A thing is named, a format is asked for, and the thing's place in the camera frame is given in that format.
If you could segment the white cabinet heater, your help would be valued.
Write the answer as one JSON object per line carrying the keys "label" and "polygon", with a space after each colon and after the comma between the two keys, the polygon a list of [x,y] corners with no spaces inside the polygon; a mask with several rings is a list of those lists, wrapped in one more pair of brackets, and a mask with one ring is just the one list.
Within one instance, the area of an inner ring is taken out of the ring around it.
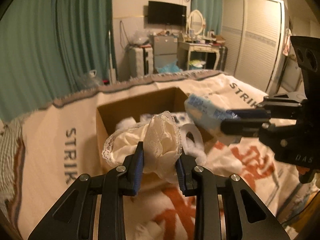
{"label": "white cabinet heater", "polygon": [[153,48],[151,46],[130,48],[129,68],[132,78],[153,74]]}

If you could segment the blue tissue pack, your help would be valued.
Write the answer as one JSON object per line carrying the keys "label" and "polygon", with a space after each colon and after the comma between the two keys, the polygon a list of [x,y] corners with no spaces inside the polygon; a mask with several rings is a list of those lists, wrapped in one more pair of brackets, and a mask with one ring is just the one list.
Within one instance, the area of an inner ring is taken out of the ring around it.
{"label": "blue tissue pack", "polygon": [[195,124],[217,138],[223,137],[221,123],[223,120],[238,120],[240,117],[233,111],[213,104],[208,98],[190,94],[184,102],[186,113]]}

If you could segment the black white patterned bundle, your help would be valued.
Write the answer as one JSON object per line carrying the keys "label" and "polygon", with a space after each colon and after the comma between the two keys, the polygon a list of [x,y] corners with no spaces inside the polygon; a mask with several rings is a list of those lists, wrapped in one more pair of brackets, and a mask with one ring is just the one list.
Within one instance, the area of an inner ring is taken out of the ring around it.
{"label": "black white patterned bundle", "polygon": [[[142,114],[140,116],[140,122],[150,121],[155,114]],[[182,127],[185,124],[194,124],[193,120],[189,117],[186,112],[175,112],[171,113],[178,127]]]}

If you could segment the small grey fridge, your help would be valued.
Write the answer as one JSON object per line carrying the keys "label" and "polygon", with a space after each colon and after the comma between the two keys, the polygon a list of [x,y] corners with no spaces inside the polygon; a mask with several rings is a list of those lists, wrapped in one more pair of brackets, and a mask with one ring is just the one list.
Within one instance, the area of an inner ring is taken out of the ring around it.
{"label": "small grey fridge", "polygon": [[151,35],[151,45],[153,48],[153,68],[154,73],[158,73],[168,64],[177,62],[177,37],[174,35]]}

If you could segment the brown cardboard box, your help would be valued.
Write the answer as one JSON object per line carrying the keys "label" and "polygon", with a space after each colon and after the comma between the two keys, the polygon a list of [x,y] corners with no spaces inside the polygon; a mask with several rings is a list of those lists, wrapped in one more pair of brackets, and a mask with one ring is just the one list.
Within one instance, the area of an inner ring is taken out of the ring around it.
{"label": "brown cardboard box", "polygon": [[97,145],[100,153],[102,171],[109,171],[112,166],[103,158],[103,148],[107,138],[116,131],[116,125],[125,118],[140,121],[143,114],[161,114],[164,111],[177,113],[185,111],[184,102],[188,96],[178,87],[170,87],[135,95],[97,107],[96,129]]}

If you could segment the striped checked cloth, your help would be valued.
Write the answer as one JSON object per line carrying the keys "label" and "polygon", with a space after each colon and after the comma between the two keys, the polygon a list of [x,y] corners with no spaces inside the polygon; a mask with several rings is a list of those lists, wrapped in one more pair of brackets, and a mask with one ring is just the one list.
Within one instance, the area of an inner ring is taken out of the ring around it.
{"label": "striped checked cloth", "polygon": [[5,124],[1,131],[1,207],[16,194],[16,154],[21,147],[22,119]]}

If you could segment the white plush item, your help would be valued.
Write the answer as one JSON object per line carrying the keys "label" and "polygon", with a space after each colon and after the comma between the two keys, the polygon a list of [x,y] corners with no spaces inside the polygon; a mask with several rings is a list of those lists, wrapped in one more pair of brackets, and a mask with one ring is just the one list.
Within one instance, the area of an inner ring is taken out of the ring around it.
{"label": "white plush item", "polygon": [[132,126],[135,126],[136,124],[137,124],[137,122],[135,121],[135,119],[133,117],[124,118],[116,124],[116,131],[119,129],[130,128]]}

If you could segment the black wall television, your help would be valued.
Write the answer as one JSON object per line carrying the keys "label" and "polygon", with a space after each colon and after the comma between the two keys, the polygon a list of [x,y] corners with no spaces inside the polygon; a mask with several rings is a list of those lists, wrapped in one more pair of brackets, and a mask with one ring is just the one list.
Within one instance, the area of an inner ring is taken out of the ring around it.
{"label": "black wall television", "polygon": [[149,1],[148,2],[148,24],[164,24],[185,26],[187,7],[184,5]]}

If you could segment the white dressing table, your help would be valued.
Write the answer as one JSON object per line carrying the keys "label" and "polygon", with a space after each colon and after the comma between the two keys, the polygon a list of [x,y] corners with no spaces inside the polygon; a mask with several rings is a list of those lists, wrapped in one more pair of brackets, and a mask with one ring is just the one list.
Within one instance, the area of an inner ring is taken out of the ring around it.
{"label": "white dressing table", "polygon": [[188,41],[186,34],[178,35],[177,45],[177,66],[182,70],[190,69],[191,54],[192,53],[204,53],[205,61],[208,60],[209,53],[215,54],[215,62],[213,66],[206,63],[206,69],[213,70],[225,70],[228,48],[221,44],[204,44],[204,43],[192,43]]}

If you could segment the clear water jug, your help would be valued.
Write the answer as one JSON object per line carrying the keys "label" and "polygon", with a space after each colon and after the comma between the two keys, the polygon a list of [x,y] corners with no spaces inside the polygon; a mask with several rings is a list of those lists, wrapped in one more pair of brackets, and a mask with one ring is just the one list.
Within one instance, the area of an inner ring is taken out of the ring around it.
{"label": "clear water jug", "polygon": [[97,71],[95,69],[77,77],[75,83],[78,89],[91,89],[104,84],[103,80],[97,76]]}

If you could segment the cream blanket with orange characters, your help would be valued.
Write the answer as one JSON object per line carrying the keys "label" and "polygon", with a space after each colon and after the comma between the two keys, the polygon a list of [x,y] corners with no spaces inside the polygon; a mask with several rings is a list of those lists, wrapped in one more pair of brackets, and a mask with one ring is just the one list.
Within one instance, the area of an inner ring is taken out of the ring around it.
{"label": "cream blanket with orange characters", "polygon": [[[97,140],[97,107],[146,93],[154,96],[139,107],[163,101],[169,110],[188,94],[208,95],[220,107],[254,107],[264,92],[215,70],[155,74],[109,86],[97,94],[78,93],[32,113],[22,126],[24,150],[17,204],[8,213],[23,239],[76,178],[106,172],[103,145]],[[242,139],[229,146],[211,139],[206,143],[206,167],[228,176],[239,174],[277,216],[291,238],[304,223],[302,211],[316,193],[313,184],[301,184],[294,166],[277,162],[257,139]],[[148,175],[135,198],[125,198],[128,239],[191,239],[195,199],[184,197],[177,186]]]}

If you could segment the white lace cloth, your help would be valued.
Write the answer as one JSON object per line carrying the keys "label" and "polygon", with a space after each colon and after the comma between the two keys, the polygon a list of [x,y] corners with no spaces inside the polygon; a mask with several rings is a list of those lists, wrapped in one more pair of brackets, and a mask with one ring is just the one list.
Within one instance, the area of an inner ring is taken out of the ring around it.
{"label": "white lace cloth", "polygon": [[143,173],[154,173],[169,183],[177,183],[175,163],[182,153],[181,135],[174,117],[168,111],[154,115],[150,121],[121,128],[110,135],[102,150],[107,169],[123,163],[143,143]]}

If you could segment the oval vanity mirror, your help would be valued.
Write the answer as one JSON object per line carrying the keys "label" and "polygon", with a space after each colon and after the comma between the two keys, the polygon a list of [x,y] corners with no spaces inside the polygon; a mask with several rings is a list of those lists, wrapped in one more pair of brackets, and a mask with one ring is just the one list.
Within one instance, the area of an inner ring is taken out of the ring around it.
{"label": "oval vanity mirror", "polygon": [[200,35],[204,32],[206,26],[205,18],[199,10],[190,12],[187,19],[187,33],[191,35]]}

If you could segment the white wardrobe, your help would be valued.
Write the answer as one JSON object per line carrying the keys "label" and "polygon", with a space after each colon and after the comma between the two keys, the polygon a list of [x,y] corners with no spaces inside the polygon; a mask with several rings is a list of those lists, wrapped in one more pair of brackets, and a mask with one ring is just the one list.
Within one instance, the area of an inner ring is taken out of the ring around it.
{"label": "white wardrobe", "polygon": [[282,0],[223,0],[225,72],[266,93],[279,81],[289,26]]}

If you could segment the green curtain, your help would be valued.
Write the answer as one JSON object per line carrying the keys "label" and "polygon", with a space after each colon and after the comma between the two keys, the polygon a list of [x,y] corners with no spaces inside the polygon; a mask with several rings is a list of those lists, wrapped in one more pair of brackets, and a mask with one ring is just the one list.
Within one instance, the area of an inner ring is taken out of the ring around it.
{"label": "green curtain", "polygon": [[197,9],[206,19],[206,32],[213,30],[215,34],[221,33],[222,0],[191,0],[191,9]]}
{"label": "green curtain", "polygon": [[112,0],[7,0],[1,13],[1,120],[116,77]]}

